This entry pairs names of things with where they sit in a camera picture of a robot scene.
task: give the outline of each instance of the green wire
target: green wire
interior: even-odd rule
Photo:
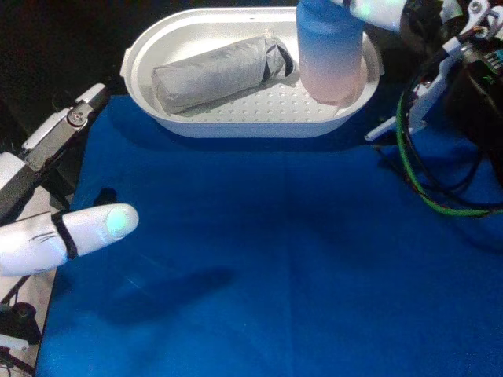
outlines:
[[[398,103],[398,111],[397,111],[397,118],[396,118],[396,135],[397,135],[397,140],[398,140],[398,150],[400,151],[400,156],[402,157],[402,162],[403,166],[406,169],[407,176],[409,177],[410,181],[412,182],[414,188],[420,193],[420,197],[423,199],[423,201],[433,210],[436,210],[440,214],[444,214],[447,216],[457,216],[457,217],[477,217],[481,218],[484,216],[487,216],[489,214],[500,214],[503,213],[503,210],[472,210],[472,209],[455,209],[455,208],[446,208],[442,207],[441,205],[437,204],[433,200],[431,200],[424,190],[423,186],[421,186],[421,183],[417,179],[416,174],[414,173],[414,169],[410,165],[409,162],[409,157],[407,156],[407,151],[406,151],[406,145],[403,140],[403,127],[404,127],[404,119],[402,118],[402,112],[400,111],[402,106],[403,106],[403,97],[400,98],[400,101]]]

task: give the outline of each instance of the white plastic tray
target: white plastic tray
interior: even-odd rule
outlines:
[[[154,67],[272,32],[297,62],[293,7],[194,9],[169,16],[145,31],[126,50],[120,74],[134,101],[157,122],[187,137],[315,137],[346,122],[375,93],[383,68],[363,35],[362,74],[352,98],[338,106],[313,100],[299,72],[272,86],[237,93],[220,102],[173,115],[152,91]]]

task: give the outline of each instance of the blue tablecloth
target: blue tablecloth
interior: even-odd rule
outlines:
[[[371,148],[339,150],[375,116],[194,141],[113,98],[74,206],[114,188],[140,225],[59,269],[37,375],[503,375],[502,220],[438,215]],[[473,155],[449,137],[418,141],[444,174]],[[501,196],[487,164],[477,181],[469,196]]]

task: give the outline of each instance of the gradient water bottle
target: gradient water bottle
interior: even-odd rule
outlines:
[[[316,101],[350,96],[362,66],[363,22],[329,0],[297,5],[300,80]]]

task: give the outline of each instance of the gray cylindrical object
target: gray cylindrical object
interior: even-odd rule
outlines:
[[[273,77],[286,77],[293,70],[284,45],[276,38],[261,36],[154,68],[152,84],[164,111],[176,113]]]

